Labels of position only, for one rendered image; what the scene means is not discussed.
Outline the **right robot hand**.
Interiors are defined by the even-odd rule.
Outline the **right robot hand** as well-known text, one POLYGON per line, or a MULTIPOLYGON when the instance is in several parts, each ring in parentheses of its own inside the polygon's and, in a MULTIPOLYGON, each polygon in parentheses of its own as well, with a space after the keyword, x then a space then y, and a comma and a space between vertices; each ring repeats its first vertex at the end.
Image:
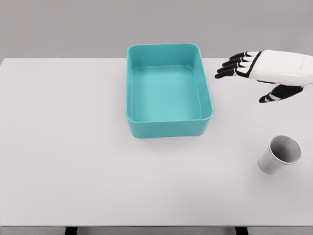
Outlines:
POLYGON ((231 56, 216 71, 216 79, 226 76, 276 84, 272 91, 259 99, 259 103, 280 101, 313 85, 313 56, 270 49, 245 51, 231 56))

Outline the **white paper cup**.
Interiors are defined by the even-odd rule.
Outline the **white paper cup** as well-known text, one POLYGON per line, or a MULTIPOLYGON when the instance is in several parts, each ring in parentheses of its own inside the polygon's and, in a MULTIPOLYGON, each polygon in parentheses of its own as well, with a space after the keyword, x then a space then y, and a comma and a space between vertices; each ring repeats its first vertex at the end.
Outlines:
POLYGON ((270 139, 258 167, 267 174, 273 174, 302 159, 302 147, 293 138, 277 135, 270 139))

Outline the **teal plastic basket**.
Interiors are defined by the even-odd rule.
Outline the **teal plastic basket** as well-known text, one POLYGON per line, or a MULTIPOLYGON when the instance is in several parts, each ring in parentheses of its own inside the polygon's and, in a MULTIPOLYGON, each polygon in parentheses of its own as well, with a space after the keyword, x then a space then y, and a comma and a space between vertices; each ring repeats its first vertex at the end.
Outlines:
POLYGON ((125 115, 134 137, 199 136, 213 113, 196 44, 140 44, 128 48, 125 115))

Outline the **white table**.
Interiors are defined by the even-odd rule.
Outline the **white table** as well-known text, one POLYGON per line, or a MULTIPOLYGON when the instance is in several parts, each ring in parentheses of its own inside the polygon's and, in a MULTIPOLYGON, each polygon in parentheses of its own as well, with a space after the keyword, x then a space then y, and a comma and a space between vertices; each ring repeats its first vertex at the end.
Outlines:
POLYGON ((260 104, 271 84, 217 80, 197 137, 137 139, 125 59, 6 58, 0 65, 0 227, 313 226, 313 86, 260 104), (258 167, 270 139, 302 159, 258 167))

